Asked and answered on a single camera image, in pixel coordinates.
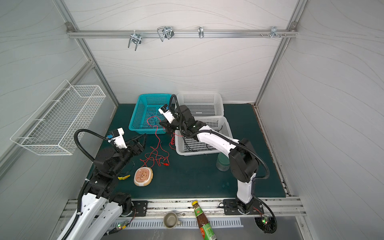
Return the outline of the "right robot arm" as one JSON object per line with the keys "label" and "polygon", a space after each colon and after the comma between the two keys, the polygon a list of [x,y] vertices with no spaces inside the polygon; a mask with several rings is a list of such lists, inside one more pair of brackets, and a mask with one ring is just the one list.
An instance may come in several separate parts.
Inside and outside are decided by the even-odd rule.
{"label": "right robot arm", "polygon": [[256,154],[251,142],[229,138],[196,120],[187,106],[179,105],[176,95],[171,95],[169,103],[161,106],[159,112],[165,117],[160,125],[167,132],[179,131],[182,137],[207,144],[229,158],[231,172],[238,181],[237,209],[243,215],[248,214],[257,199],[255,181],[270,176],[267,164]]}

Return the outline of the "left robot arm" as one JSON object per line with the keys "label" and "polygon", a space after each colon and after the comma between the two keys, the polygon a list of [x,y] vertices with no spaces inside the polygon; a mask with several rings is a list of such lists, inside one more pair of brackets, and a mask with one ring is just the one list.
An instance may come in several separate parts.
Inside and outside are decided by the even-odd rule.
{"label": "left robot arm", "polygon": [[[93,157],[81,145],[81,133],[89,133],[111,146]],[[76,146],[92,161],[94,168],[91,175],[84,180],[78,195],[77,208],[59,235],[60,240],[100,240],[103,236],[118,233],[131,223],[127,220],[113,229],[110,228],[118,217],[136,214],[132,197],[115,192],[115,188],[126,165],[145,150],[146,140],[147,134],[142,134],[125,141],[124,130],[121,128],[111,131],[105,137],[88,129],[75,131]]]}

